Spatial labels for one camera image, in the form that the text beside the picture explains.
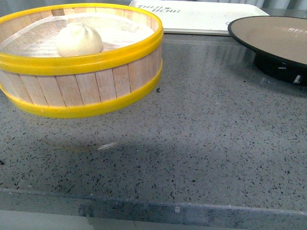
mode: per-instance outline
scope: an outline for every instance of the wooden steamer basket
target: wooden steamer basket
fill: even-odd
[[[154,33],[135,44],[93,55],[23,57],[0,53],[0,88],[18,108],[35,115],[78,118],[130,105],[157,85],[162,70],[163,27],[154,14],[123,5],[85,3],[47,6],[0,18],[0,42],[45,17],[112,13]]]

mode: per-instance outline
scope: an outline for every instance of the speckled quartz countertop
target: speckled quartz countertop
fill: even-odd
[[[305,229],[307,88],[253,58],[230,37],[165,35],[156,89],[83,119],[31,115],[0,92],[0,209]]]

